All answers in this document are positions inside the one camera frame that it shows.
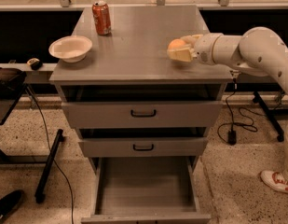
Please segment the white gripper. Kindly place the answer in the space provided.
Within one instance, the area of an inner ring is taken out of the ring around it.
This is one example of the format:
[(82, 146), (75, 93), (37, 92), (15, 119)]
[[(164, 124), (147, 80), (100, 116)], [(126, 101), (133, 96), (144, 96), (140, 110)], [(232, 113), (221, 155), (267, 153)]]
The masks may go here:
[(194, 47), (194, 49), (190, 47), (169, 49), (168, 55), (172, 60), (187, 63), (193, 61), (197, 55), (197, 59), (200, 63), (215, 65), (215, 62), (213, 60), (213, 47), (220, 36), (222, 36), (221, 33), (182, 36), (181, 40), (183, 41), (183, 45), (189, 45), (191, 47)]

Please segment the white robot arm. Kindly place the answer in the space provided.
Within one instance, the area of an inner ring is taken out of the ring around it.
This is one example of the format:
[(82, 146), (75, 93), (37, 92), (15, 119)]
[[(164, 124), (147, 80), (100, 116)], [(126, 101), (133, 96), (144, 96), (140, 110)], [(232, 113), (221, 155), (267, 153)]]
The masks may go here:
[(225, 65), (256, 77), (272, 77), (288, 96), (288, 48), (266, 27), (255, 27), (243, 35), (187, 35), (167, 47), (171, 60)]

